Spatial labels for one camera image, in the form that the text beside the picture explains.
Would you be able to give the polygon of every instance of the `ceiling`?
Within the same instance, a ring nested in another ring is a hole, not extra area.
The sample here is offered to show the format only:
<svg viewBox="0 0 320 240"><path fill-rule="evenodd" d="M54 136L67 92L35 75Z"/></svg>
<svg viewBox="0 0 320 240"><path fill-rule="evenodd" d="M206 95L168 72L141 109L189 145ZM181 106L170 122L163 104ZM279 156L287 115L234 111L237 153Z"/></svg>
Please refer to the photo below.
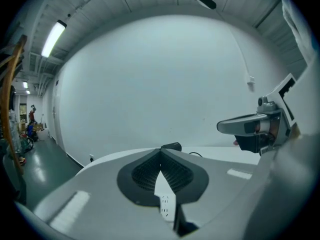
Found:
<svg viewBox="0 0 320 240"><path fill-rule="evenodd" d="M287 68L298 77L306 63L295 38L283 18L281 0L215 0L217 10L228 13L256 28L262 36L276 44ZM29 73L50 79L64 63L69 52L88 34L101 25L142 8L164 5L201 6L194 0L47 0L31 35ZM40 56L51 28L57 20L67 28L56 43L51 56Z"/></svg>

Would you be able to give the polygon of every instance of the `black cable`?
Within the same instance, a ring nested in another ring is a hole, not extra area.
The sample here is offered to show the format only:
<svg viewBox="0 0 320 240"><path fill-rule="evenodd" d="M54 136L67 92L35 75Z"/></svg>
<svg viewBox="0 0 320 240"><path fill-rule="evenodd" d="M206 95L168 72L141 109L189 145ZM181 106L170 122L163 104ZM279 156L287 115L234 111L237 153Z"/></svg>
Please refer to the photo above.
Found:
<svg viewBox="0 0 320 240"><path fill-rule="evenodd" d="M199 155L200 157L202 157L203 158L203 156L202 155L200 155L199 153L197 153L197 152L191 152L191 153L189 153L189 155L191 155L191 154L197 154L197 155Z"/></svg>

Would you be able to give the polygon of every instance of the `wooden frame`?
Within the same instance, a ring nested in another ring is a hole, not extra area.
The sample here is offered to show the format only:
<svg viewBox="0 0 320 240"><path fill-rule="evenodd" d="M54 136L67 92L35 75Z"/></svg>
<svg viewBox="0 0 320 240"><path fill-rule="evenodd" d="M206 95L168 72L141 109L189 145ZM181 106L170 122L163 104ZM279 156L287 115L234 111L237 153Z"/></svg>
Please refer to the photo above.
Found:
<svg viewBox="0 0 320 240"><path fill-rule="evenodd" d="M3 80L3 85L2 85L2 90L1 90L1 122L2 122L2 132L3 132L3 137L8 141L10 150L12 153L13 161L15 167L18 169L18 171L21 174L24 174L24 170L21 167L19 163L19 159L17 157L14 144L12 141L12 136L10 133L10 123L9 123L9 101L10 101L10 89L11 89L11 83L14 77L14 73L16 70L16 66L19 60L19 57L21 53L23 52L23 48L27 42L27 36L22 35L16 45L9 45L3 49L1 49L1 52L13 48L13 53L12 56L8 57L9 59L7 62L7 72L5 74L4 80Z"/></svg>

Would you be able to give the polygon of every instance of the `ceiling light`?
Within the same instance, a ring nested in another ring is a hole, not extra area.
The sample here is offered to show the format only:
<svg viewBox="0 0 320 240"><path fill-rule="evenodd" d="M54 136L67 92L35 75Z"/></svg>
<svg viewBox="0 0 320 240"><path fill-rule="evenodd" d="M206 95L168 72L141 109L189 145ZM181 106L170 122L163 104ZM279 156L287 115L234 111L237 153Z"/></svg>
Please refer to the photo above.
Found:
<svg viewBox="0 0 320 240"><path fill-rule="evenodd" d="M46 57L46 58L49 57L52 49L54 48L56 42L58 41L59 37L61 36L63 31L66 29L66 27L67 27L67 24L65 24L61 20L58 20L54 24L48 38L45 41L45 44L41 53L43 57Z"/></svg>

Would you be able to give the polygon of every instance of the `green floor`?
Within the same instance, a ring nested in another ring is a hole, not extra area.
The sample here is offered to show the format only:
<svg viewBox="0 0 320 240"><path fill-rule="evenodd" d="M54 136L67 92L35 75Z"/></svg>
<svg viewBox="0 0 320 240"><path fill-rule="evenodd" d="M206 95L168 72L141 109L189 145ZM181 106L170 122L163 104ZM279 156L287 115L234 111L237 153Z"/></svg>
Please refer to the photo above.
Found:
<svg viewBox="0 0 320 240"><path fill-rule="evenodd" d="M47 194L81 170L53 139L35 142L25 158L26 206L31 211Z"/></svg>

